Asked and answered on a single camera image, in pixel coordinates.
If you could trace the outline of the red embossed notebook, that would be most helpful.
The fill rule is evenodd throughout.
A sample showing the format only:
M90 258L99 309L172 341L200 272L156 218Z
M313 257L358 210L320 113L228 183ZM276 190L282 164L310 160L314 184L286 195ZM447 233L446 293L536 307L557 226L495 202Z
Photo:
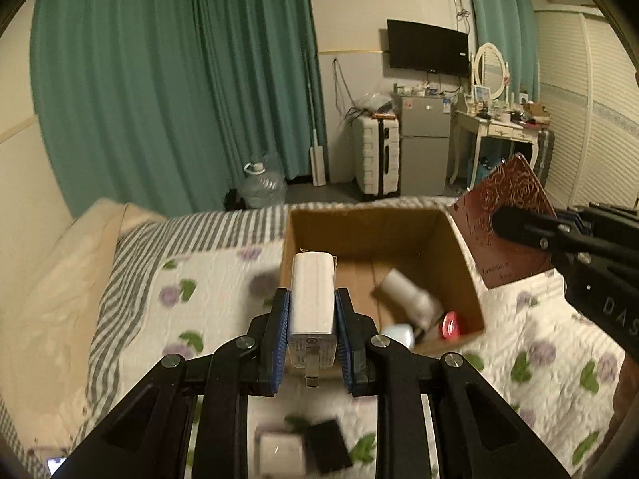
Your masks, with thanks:
M544 273L551 267L547 244L528 232L537 218L552 218L546 192L520 154L448 207L489 289Z

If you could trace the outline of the square white charger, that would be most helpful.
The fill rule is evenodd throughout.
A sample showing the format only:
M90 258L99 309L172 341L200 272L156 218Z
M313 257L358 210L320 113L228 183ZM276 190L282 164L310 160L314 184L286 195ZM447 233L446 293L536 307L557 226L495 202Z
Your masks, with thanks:
M260 478L303 478L306 446L301 435L267 431L257 441L257 472Z

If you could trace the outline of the white plastic bottle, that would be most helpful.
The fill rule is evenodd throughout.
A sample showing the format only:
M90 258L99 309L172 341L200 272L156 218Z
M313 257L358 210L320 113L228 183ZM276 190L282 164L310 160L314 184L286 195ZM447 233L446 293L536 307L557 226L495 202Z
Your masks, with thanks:
M419 288L396 268L382 279L377 292L385 303L423 331L428 331L444 315L444 308L434 295Z

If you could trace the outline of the tall white power adapter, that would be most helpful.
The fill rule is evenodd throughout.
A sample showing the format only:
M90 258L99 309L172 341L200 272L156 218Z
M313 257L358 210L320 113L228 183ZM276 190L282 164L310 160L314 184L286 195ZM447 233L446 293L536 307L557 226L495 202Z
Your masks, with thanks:
M304 385L318 388L321 371L335 363L335 258L327 252L300 252L292 260L288 357L302 371Z

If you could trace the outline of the light blue case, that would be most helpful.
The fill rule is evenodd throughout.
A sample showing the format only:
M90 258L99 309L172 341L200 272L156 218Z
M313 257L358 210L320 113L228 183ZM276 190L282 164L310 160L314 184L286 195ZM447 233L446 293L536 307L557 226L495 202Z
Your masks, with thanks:
M384 336L395 340L397 343L402 344L408 350L412 350L415 347L415 333L412 325L408 323L397 323L396 325L388 325L383 328L381 333Z

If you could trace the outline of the red round tin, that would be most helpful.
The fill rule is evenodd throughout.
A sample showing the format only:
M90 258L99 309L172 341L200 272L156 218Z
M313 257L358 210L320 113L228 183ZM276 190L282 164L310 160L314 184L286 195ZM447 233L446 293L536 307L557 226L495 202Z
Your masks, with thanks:
M457 311L448 311L441 319L439 331L442 340L453 342L466 334L466 322Z

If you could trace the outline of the brown cardboard box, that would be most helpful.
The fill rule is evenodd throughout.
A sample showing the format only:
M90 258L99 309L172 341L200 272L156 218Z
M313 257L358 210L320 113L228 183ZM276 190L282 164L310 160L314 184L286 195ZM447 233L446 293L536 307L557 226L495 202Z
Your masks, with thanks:
M284 229L280 286L292 282L292 260L300 252L327 252L337 259L336 286L349 290L353 308L378 329L408 320L404 308L379 289L396 269L418 288L459 314L457 340L423 340L415 351L441 355L481 336L485 322L476 282L449 214L440 209L292 209Z

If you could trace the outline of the beige pillow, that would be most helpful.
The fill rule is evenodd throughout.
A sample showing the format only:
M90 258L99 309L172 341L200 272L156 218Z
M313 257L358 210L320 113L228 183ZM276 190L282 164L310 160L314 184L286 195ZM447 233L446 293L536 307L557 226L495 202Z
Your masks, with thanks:
M120 237L161 215L101 199L1 317L1 398L27 450L62 450L89 416L89 355Z

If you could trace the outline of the silver mini fridge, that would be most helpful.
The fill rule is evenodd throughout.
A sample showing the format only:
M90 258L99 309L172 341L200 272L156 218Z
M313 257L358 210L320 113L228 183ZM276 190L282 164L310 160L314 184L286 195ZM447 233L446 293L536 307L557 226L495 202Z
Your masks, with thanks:
M441 196L445 188L450 110L444 99L394 96L400 122L400 194Z

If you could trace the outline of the floral quilted bedspread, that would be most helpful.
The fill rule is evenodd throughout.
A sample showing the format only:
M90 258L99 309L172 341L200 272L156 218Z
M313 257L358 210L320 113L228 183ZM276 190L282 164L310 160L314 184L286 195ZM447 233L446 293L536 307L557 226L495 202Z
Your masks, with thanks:
M426 425L419 395L433 395L442 478L560 478L558 459L462 355L419 355L378 332L374 319L354 308L351 289L337 287L340 263L375 263L390 257L419 267L428 292L461 314L471 305L471 276L453 227L435 209L292 210L285 234L281 285L271 311L254 317L243 336L212 356L157 363L111 413L70 453L54 478L178 478L196 396L204 396L194 454L194 478L247 478L247 401L274 397L285 363L301 368L308 357L328 363L339 354L353 397L378 397L376 478L430 478ZM506 244L502 263L488 265L484 282L519 279L516 256L537 251L566 278L568 303L638 359L638 218L615 208L543 214L523 204L498 204L489 231ZM321 294L320 273L300 276L311 256L327 256L333 281ZM301 328L302 314L328 314L326 329Z

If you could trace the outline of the white oval vanity mirror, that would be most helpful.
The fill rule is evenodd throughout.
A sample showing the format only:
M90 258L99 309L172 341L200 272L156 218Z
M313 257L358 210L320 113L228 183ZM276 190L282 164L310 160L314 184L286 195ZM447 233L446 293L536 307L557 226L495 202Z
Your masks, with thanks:
M502 52L491 42L484 42L472 62L472 84L480 102L499 99L510 82L509 67Z

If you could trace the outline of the white hard suitcase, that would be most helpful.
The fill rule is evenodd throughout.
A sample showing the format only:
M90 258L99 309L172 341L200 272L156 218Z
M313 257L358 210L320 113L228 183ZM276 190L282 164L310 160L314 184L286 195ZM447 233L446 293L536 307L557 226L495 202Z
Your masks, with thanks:
M400 128L395 119L359 116L351 123L353 164L359 190L368 198L399 191Z

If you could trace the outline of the teal curtain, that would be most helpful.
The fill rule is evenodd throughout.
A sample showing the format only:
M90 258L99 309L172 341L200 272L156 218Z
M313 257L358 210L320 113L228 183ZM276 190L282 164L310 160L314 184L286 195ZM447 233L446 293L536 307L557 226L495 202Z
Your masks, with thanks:
M479 44L490 42L510 68L511 90L540 93L537 22L532 0L472 0Z
M70 213L220 210L262 157L309 175L317 51L311 0L36 0L32 95Z

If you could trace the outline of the clear water jug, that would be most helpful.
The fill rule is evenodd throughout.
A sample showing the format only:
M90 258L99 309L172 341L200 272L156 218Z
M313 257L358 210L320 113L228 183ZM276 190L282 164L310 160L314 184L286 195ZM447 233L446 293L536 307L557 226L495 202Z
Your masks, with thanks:
M276 154L254 157L242 168L245 180L239 195L248 209L279 206L286 200L286 178Z

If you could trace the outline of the black wall television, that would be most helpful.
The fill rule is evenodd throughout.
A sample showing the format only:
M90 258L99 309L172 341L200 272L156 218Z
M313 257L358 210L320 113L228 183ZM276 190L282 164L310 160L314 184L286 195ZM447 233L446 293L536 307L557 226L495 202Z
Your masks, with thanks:
M468 35L423 23L388 20L389 65L395 69L441 73L467 78L470 73Z

